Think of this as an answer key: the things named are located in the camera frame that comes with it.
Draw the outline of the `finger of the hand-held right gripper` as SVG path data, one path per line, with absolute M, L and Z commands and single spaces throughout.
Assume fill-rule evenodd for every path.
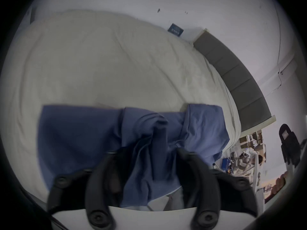
M 296 168 L 300 162 L 301 146 L 295 133 L 287 124 L 282 124 L 279 129 L 279 137 L 282 143 L 281 150 L 284 162 L 288 165 L 292 164 Z

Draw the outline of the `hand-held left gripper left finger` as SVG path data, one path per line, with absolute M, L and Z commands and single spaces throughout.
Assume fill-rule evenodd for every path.
M 47 212 L 85 209 L 95 230 L 114 230 L 115 219 L 109 206 L 119 207 L 124 186 L 131 174 L 131 151 L 108 152 L 98 165 L 70 174 L 59 174 L 48 196 Z

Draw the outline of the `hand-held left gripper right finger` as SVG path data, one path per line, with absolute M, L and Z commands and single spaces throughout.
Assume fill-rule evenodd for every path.
M 183 148 L 176 152 L 176 173 L 184 207 L 196 208 L 191 230 L 214 229 L 221 221 L 221 211 L 258 216 L 256 198 L 246 178 L 210 169 L 196 153 Z

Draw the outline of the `person's right hand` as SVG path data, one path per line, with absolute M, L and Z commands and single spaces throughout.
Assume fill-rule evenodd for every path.
M 275 185 L 271 188 L 269 197 L 266 198 L 266 202 L 270 201 L 277 193 L 286 185 L 286 178 L 288 177 L 288 171 L 284 172 L 279 178 L 276 179 Z

